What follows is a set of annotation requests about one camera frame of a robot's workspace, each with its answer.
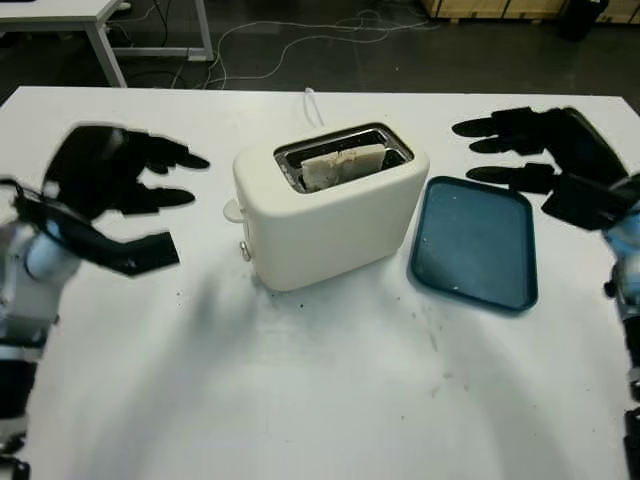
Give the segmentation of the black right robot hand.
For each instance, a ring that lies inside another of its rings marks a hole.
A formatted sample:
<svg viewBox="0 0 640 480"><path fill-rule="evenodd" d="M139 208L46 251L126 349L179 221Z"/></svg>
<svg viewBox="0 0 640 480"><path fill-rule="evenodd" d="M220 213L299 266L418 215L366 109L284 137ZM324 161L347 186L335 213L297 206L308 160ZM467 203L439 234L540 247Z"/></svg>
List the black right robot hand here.
<svg viewBox="0 0 640 480"><path fill-rule="evenodd" d="M547 151L563 173L612 187L629 177L622 161L584 115L572 107L536 112L530 107L494 111L452 126L473 138L481 154L513 151L520 156Z"/></svg>

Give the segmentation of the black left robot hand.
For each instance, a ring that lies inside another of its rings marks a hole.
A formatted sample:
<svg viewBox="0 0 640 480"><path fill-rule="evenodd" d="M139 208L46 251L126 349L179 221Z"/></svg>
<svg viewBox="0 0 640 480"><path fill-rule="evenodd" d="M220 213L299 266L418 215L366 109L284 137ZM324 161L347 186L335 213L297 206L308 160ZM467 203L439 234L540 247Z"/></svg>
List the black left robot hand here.
<svg viewBox="0 0 640 480"><path fill-rule="evenodd" d="M43 193L86 220L109 210L123 215L156 214L188 205L187 190L144 185L145 171L166 175L182 167L206 170L210 163L188 146L144 131L108 125L74 127L54 154L42 183Z"/></svg>

